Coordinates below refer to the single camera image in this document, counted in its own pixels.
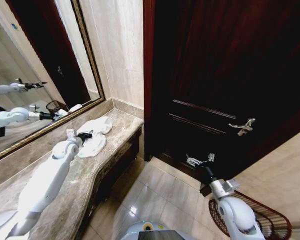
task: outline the floor tile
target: floor tile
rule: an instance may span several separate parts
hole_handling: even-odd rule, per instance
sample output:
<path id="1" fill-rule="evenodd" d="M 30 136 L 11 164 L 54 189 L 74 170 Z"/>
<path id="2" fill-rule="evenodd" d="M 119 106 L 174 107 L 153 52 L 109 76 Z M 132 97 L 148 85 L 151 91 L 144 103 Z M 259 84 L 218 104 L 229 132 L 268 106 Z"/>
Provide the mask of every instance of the floor tile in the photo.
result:
<path id="1" fill-rule="evenodd" d="M 153 157 L 150 164 L 162 169 L 163 171 L 167 172 L 168 174 L 174 176 L 177 179 L 180 179 L 184 183 L 188 184 L 189 186 L 193 187 L 196 190 L 200 190 L 200 181 L 194 179 L 193 177 L 185 174 L 184 172 L 180 171 L 179 169 L 174 168 L 173 166 L 161 161 L 160 159 Z"/>
<path id="2" fill-rule="evenodd" d="M 99 237 L 99 235 L 95 232 L 95 230 L 91 226 L 88 226 L 81 240 L 102 240 L 102 239 L 101 237 Z"/>
<path id="3" fill-rule="evenodd" d="M 162 171 L 158 167 L 154 167 L 154 171 L 149 176 L 146 185 L 157 194 L 167 199 L 175 179 L 176 178 L 169 173 Z"/>
<path id="4" fill-rule="evenodd" d="M 199 191 L 175 179 L 168 197 L 168 201 L 180 208 L 191 217 L 195 217 Z"/>
<path id="5" fill-rule="evenodd" d="M 135 215 L 132 211 L 129 211 L 126 217 L 124 218 L 123 224 L 119 229 L 116 239 L 120 240 L 125 235 L 126 231 L 130 226 L 140 221 L 141 220 L 137 217 L 137 215 Z"/>
<path id="6" fill-rule="evenodd" d="M 168 229 L 179 230 L 186 234 L 190 234 L 194 219 L 190 215 L 174 206 L 172 203 L 167 202 L 159 222 Z"/>
<path id="7" fill-rule="evenodd" d="M 143 187 L 144 184 L 129 174 L 122 174 L 115 182 L 111 190 L 111 196 L 121 202 L 127 209 L 130 209 Z"/>
<path id="8" fill-rule="evenodd" d="M 198 240 L 221 240 L 219 236 L 209 228 L 194 220 L 191 235 Z"/>
<path id="9" fill-rule="evenodd" d="M 90 225 L 103 240 L 115 239 L 128 212 L 120 202 L 110 197 L 100 204 Z"/>
<path id="10" fill-rule="evenodd" d="M 147 185 L 149 177 L 153 174 L 156 167 L 149 164 L 148 162 L 144 165 L 144 168 L 142 169 L 141 173 L 137 177 L 137 180 L 141 183 Z"/>
<path id="11" fill-rule="evenodd" d="M 136 202 L 130 208 L 142 221 L 157 222 L 166 204 L 166 199 L 144 186 Z"/>
<path id="12" fill-rule="evenodd" d="M 140 157 L 137 157 L 127 168 L 126 173 L 130 176 L 137 178 L 142 170 L 145 168 L 146 163 L 143 159 Z"/>
<path id="13" fill-rule="evenodd" d="M 216 233 L 219 236 L 226 238 L 227 236 L 218 228 L 214 220 L 211 217 L 209 211 L 209 200 L 212 195 L 206 197 L 199 195 L 198 202 L 196 205 L 194 219 L 200 222 L 203 226 L 210 229 L 212 232 Z"/>

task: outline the wicker basket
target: wicker basket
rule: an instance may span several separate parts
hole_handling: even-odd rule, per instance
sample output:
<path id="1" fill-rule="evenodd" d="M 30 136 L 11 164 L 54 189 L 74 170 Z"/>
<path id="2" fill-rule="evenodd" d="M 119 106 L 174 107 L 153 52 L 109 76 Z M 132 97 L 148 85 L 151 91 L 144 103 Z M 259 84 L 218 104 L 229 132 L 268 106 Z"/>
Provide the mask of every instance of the wicker basket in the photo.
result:
<path id="1" fill-rule="evenodd" d="M 233 197 L 239 198 L 247 203 L 254 211 L 257 224 L 266 240 L 288 240 L 291 236 L 291 224 L 281 213 L 253 200 L 252 198 L 235 191 Z M 224 220 L 218 212 L 216 200 L 210 199 L 209 211 L 218 228 L 229 236 Z"/>
<path id="2" fill-rule="evenodd" d="M 61 103 L 57 100 L 49 102 L 45 107 L 46 107 L 46 109 L 49 110 L 49 112 L 51 114 L 54 114 L 54 113 L 58 112 L 60 109 L 63 109 L 66 112 L 69 111 L 67 105 L 65 105 L 65 104 L 63 104 L 63 103 Z"/>

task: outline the tiled wall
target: tiled wall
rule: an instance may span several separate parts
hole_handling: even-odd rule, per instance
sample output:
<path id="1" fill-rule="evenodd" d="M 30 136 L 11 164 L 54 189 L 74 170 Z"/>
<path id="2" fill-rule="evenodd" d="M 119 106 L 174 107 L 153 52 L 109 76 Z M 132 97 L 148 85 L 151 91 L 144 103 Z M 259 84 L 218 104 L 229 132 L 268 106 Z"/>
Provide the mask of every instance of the tiled wall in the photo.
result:
<path id="1" fill-rule="evenodd" d="M 300 228 L 300 133 L 237 177 L 239 191 L 284 214 Z"/>
<path id="2" fill-rule="evenodd" d="M 144 107 L 142 0 L 80 0 L 106 98 Z"/>

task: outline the marble countertop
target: marble countertop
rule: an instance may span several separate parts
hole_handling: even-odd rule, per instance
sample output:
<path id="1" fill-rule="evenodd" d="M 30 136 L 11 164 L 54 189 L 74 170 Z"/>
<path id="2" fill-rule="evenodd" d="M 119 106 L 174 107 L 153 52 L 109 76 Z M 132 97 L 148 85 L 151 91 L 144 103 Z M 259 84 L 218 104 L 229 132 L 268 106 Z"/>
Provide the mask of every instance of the marble countertop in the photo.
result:
<path id="1" fill-rule="evenodd" d="M 103 168 L 143 124 L 140 118 L 118 109 L 111 110 L 105 116 L 112 120 L 113 125 L 111 131 L 105 135 L 106 146 L 95 157 L 75 157 L 59 194 L 42 212 L 39 221 L 30 231 L 28 239 L 66 240 L 76 236 L 96 179 L 103 177 Z M 0 185 L 0 213 L 17 209 L 20 192 L 33 171 L 50 154 L 51 152 L 48 152 Z"/>

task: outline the door handle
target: door handle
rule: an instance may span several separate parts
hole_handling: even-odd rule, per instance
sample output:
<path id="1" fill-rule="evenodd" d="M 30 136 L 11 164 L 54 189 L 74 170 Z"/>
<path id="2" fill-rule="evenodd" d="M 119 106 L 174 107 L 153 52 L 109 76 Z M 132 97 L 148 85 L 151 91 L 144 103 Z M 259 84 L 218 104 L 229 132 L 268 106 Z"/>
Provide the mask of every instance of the door handle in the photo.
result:
<path id="1" fill-rule="evenodd" d="M 253 128 L 251 127 L 252 124 L 256 121 L 254 117 L 248 118 L 248 121 L 246 122 L 245 125 L 236 125 L 229 123 L 229 126 L 232 128 L 237 128 L 240 129 L 240 131 L 237 133 L 239 136 L 242 136 L 243 134 L 246 134 L 247 131 L 252 131 Z"/>

